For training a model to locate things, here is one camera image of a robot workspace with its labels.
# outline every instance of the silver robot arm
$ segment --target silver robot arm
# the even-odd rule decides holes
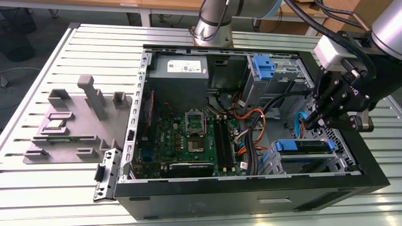
[[[199,22],[191,29],[196,45],[227,47],[232,44],[234,16],[262,18],[272,16],[282,0],[203,0]]]

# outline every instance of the sticker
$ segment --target sticker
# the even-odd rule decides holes
[[[170,60],[168,72],[174,73],[200,73],[202,62],[199,60]]]
[[[244,103],[242,100],[238,101],[238,104],[239,104],[242,107],[244,107],[244,105],[246,105],[246,103]]]
[[[240,168],[242,168],[242,169],[246,170],[246,169],[247,169],[247,166],[248,166],[248,164],[247,164],[246,162],[240,162]]]
[[[120,3],[120,6],[134,6],[134,7],[138,7],[138,4]]]

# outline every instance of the black chassis frame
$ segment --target black chassis frame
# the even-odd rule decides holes
[[[310,52],[305,51],[289,51],[289,50],[268,50],[268,49],[242,49],[242,48],[207,48],[194,46],[160,46],[160,45],[144,45],[144,48],[162,49],[163,52],[168,52],[170,49],[186,48],[187,53],[191,51],[203,52],[204,49],[236,52],[270,52],[270,53],[289,53],[298,54],[310,77],[313,80],[318,77],[318,65]],[[260,191],[286,191],[298,189],[331,189],[335,190],[331,195],[319,197],[306,205],[299,206],[294,211],[319,210],[341,200],[351,197],[355,194],[370,193],[390,185],[390,182],[381,170],[381,167],[373,157],[373,154],[367,148],[367,145],[357,132],[339,131],[343,140],[353,152],[353,157],[357,161],[358,168],[362,175],[349,176],[330,176],[330,177],[291,177],[291,178],[271,178],[271,179],[255,179],[247,180],[202,180],[191,182],[148,182],[148,183],[130,183],[116,185],[115,198],[118,201],[146,201],[152,196],[166,195],[183,195],[183,194],[219,194],[219,193],[246,193]]]

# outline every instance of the black cable bundle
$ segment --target black cable bundle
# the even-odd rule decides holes
[[[347,52],[357,56],[359,61],[367,68],[367,73],[363,73],[363,79],[374,79],[377,77],[377,69],[375,65],[365,54],[365,52],[359,49],[357,45],[354,45],[347,39],[345,39],[339,34],[334,33],[329,28],[322,26],[299,8],[293,0],[283,0],[289,7],[293,9],[295,14],[301,17],[301,19],[313,27],[319,33],[327,36],[337,44],[339,44]]]

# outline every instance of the metal bracket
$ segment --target metal bracket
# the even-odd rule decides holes
[[[115,201],[115,188],[119,180],[122,151],[116,148],[106,151],[102,163],[98,165],[95,180],[98,181],[94,202]]]
[[[370,117],[369,117],[369,110],[366,109],[362,112],[357,112],[357,116],[359,117],[361,121],[362,121],[362,130],[369,130],[370,127]]]

